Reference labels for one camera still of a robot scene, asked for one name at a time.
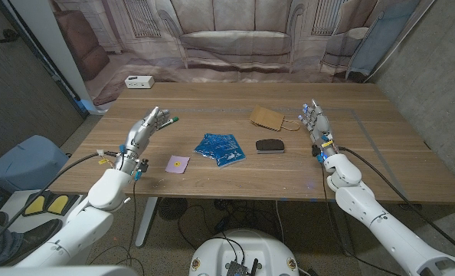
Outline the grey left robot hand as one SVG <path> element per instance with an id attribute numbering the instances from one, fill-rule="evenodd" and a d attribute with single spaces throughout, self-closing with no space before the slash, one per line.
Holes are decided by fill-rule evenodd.
<path id="1" fill-rule="evenodd" d="M 126 137 L 124 152 L 116 158 L 114 169 L 131 174 L 148 146 L 149 138 L 166 123 L 169 116 L 169 110 L 154 107 L 144 118 L 137 121 Z"/>

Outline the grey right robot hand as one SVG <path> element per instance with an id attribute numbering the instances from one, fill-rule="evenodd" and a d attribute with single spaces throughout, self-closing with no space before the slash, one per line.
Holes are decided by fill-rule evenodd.
<path id="1" fill-rule="evenodd" d="M 299 115 L 298 119 L 309 131 L 310 139 L 313 142 L 312 155 L 317 158 L 319 163 L 323 163 L 330 156 L 339 152 L 334 144 L 328 117 L 314 99 L 310 105 L 307 103 L 303 105 L 303 115 Z"/>

